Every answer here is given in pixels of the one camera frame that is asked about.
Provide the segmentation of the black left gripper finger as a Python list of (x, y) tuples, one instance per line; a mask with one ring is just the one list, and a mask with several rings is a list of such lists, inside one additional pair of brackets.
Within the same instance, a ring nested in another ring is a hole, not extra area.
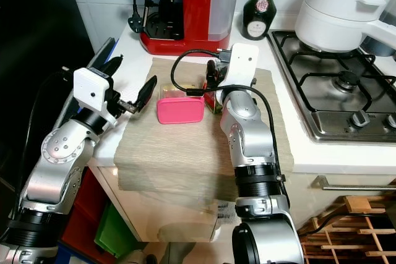
[(106, 63), (97, 67), (97, 71), (99, 71), (99, 73), (103, 74), (105, 77), (112, 77), (116, 73), (117, 69), (119, 69), (121, 66), (122, 61), (123, 56), (112, 57)]
[(144, 83), (144, 86), (139, 90), (138, 97), (135, 102), (136, 109), (144, 109), (144, 106), (149, 103), (151, 95), (157, 86), (157, 80), (157, 76), (153, 75), (153, 77), (149, 78), (149, 80)]

